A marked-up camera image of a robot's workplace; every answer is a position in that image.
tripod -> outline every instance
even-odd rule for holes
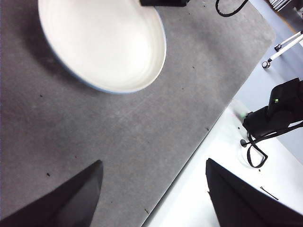
[[[262,62],[262,67],[263,68],[269,68],[270,63],[274,59],[279,57],[285,51],[287,51],[288,49],[290,49],[291,47],[293,47],[294,45],[296,45],[298,42],[300,42],[302,40],[303,40],[303,30],[298,32],[297,34],[289,37],[288,39],[284,40],[281,44],[276,45],[275,50],[277,51],[277,53],[272,55],[267,61]]]

gray carpet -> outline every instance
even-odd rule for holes
[[[91,226],[144,222],[275,37],[250,4],[222,18],[205,2],[157,8],[168,48],[161,74],[140,92],[110,95],[55,60],[36,0],[1,1],[2,217],[101,159]]]

